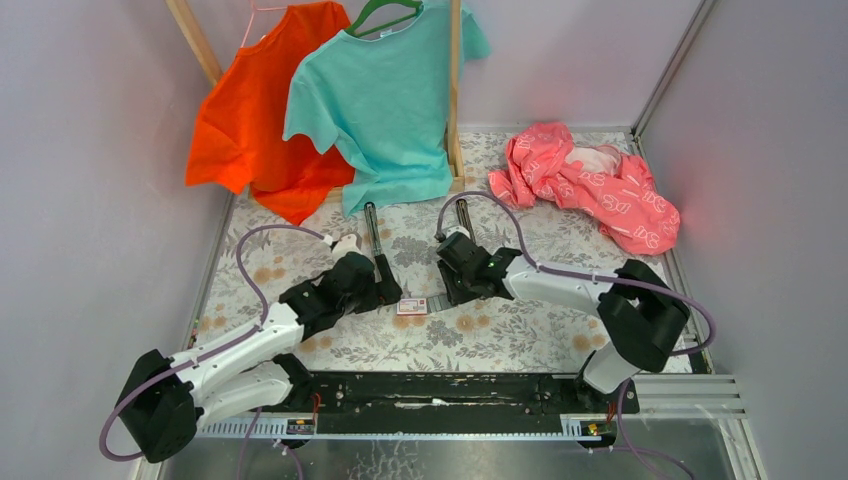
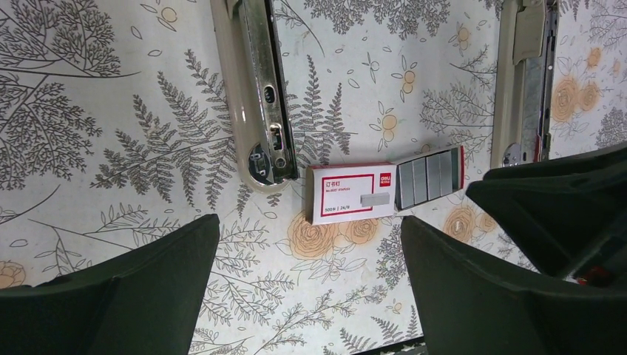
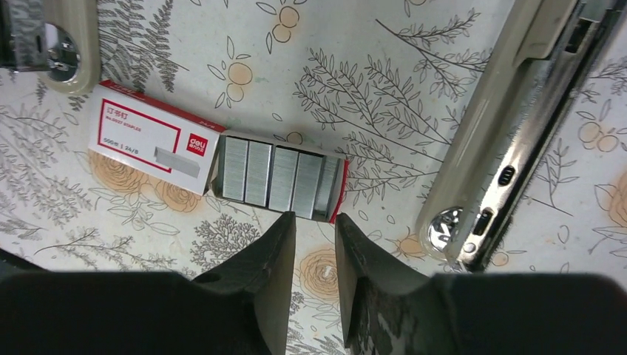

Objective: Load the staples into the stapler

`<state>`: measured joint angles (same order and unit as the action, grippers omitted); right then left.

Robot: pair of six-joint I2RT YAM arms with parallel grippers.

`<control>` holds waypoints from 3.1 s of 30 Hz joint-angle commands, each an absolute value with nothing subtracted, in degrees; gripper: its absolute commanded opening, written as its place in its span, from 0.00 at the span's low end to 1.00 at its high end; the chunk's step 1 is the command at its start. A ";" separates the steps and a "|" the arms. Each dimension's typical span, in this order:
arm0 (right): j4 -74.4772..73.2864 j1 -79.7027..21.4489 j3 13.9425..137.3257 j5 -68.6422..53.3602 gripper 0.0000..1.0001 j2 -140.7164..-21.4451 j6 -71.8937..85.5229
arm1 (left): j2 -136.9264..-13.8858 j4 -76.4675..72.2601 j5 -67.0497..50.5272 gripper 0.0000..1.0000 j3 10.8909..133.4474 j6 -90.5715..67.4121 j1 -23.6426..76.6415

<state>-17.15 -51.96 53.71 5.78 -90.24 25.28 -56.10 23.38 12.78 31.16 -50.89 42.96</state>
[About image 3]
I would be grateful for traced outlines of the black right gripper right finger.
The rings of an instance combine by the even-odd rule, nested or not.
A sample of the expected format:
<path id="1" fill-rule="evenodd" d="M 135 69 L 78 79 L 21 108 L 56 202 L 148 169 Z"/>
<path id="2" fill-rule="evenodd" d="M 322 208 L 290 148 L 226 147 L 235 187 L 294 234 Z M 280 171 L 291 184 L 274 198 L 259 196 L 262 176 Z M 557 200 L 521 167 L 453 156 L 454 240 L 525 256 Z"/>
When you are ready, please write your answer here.
<path id="1" fill-rule="evenodd" d="M 335 222 L 343 343 L 352 354 L 624 354 L 626 292 L 597 274 L 427 276 Z"/>

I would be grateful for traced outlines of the white red staple box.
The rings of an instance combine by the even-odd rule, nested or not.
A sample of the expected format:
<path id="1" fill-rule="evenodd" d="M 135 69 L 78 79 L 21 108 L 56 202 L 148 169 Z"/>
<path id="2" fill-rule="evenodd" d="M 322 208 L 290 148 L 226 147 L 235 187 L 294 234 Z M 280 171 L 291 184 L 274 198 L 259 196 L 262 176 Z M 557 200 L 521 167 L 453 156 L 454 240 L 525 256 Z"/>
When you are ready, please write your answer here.
<path id="1" fill-rule="evenodd" d="M 204 195 L 224 127 L 114 81 L 90 96 L 89 149 Z"/>

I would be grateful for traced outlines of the beige and black stapler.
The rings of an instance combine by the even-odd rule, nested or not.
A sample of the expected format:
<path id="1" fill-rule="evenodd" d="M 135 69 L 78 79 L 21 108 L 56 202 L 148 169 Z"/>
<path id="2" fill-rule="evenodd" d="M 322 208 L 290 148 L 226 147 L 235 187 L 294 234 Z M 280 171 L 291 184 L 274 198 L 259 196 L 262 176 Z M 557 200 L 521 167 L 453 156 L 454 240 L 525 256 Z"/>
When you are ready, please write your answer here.
<path id="1" fill-rule="evenodd" d="M 38 72 L 67 95 L 91 92 L 101 77 L 96 1 L 2 1 L 1 68 Z"/>

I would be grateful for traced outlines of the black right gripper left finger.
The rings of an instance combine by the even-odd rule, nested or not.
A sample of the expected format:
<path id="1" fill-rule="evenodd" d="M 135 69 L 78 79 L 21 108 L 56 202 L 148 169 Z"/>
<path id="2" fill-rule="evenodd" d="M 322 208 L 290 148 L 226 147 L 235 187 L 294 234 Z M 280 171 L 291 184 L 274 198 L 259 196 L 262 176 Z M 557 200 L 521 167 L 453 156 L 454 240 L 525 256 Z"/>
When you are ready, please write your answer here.
<path id="1" fill-rule="evenodd" d="M 1 279 L 3 354 L 283 354 L 296 217 L 188 279 L 19 271 Z"/>

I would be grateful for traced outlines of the silver staple strip tray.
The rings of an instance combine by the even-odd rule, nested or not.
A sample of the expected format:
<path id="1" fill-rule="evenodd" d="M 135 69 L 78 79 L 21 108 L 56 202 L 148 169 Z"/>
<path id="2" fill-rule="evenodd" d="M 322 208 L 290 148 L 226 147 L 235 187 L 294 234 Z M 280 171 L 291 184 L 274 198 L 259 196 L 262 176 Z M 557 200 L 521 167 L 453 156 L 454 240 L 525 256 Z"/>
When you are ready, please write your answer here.
<path id="1" fill-rule="evenodd" d="M 215 197 L 334 223 L 348 180 L 343 157 L 233 130 L 221 134 L 216 153 Z"/>

